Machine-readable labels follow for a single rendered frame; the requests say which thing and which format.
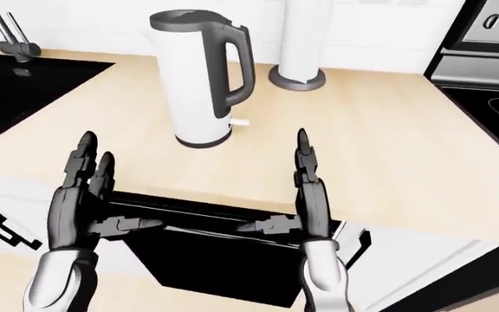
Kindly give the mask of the white paper towel roll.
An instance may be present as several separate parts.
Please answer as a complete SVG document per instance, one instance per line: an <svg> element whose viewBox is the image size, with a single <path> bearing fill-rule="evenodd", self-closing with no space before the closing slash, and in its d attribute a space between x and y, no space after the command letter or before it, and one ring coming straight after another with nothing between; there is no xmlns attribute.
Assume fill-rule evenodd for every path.
<svg viewBox="0 0 499 312"><path fill-rule="evenodd" d="M278 68L282 77L306 83L317 76L320 20L321 0L286 0Z"/></svg>

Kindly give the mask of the grey round towel holder base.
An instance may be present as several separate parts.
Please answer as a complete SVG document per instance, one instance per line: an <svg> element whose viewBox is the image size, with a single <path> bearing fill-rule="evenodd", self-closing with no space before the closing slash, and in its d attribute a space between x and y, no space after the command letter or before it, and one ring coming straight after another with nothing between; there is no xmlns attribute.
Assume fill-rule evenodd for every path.
<svg viewBox="0 0 499 312"><path fill-rule="evenodd" d="M276 85L278 88L282 88L285 90L292 90L298 92L311 91L321 88L326 83L326 76L321 69L318 69L318 74L312 80L308 80L307 82L299 82L295 80L290 80L286 77L283 77L279 74L278 71L279 66L275 65L269 71L269 81Z"/></svg>

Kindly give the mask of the black kitchen sink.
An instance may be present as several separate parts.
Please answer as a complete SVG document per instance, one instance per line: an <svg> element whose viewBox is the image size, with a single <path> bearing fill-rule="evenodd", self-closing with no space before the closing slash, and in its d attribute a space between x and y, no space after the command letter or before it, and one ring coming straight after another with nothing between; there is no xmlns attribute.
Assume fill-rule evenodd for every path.
<svg viewBox="0 0 499 312"><path fill-rule="evenodd" d="M113 66L112 62L0 55L0 134Z"/></svg>

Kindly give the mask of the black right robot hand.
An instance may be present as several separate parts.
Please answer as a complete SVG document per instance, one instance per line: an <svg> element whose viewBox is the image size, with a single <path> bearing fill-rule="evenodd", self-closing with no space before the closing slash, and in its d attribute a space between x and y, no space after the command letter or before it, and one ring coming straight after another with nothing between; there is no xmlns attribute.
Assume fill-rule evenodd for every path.
<svg viewBox="0 0 499 312"><path fill-rule="evenodd" d="M330 238L330 207L323 181L317 176L318 167L314 148L305 129L299 129L295 149L294 184L297 189L297 215L287 218L275 215L267 220L239 225L239 232L261 232L267 235L284 234L301 229L307 239Z"/></svg>

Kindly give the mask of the grey metal kitchen faucet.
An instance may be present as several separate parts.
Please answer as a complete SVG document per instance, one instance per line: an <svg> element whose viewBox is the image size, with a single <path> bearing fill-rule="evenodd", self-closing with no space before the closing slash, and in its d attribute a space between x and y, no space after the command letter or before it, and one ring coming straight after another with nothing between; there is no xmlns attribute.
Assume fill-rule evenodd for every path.
<svg viewBox="0 0 499 312"><path fill-rule="evenodd" d="M16 38L15 34L10 30L9 25L0 15L0 33L4 38L4 41L0 42L0 51L3 54L14 56L19 63L30 62L32 59L41 56L41 48L36 43L29 41L12 13L6 12L6 16L21 38L21 41Z"/></svg>

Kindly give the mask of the black open drawer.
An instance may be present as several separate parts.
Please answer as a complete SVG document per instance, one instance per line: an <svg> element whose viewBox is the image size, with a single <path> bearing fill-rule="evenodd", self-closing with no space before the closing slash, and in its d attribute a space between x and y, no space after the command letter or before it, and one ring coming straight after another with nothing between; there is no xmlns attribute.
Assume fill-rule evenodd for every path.
<svg viewBox="0 0 499 312"><path fill-rule="evenodd" d="M164 223L123 237L160 285L284 308L305 298L301 244L313 239L301 229L270 235L237 231L281 214L126 192L113 194L109 211ZM330 238L335 241L343 227L331 220Z"/></svg>

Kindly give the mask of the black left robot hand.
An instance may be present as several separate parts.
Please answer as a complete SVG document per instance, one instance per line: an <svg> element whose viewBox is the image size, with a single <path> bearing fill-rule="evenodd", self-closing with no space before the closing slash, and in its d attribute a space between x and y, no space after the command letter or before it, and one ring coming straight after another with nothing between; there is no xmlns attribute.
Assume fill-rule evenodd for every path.
<svg viewBox="0 0 499 312"><path fill-rule="evenodd" d="M50 250L93 251L100 238L165 227L160 220L109 215L109 198L115 184L115 158L106 152L97 161L97 147L96 134L88 131L69 155L65 179L55 190L49 207Z"/></svg>

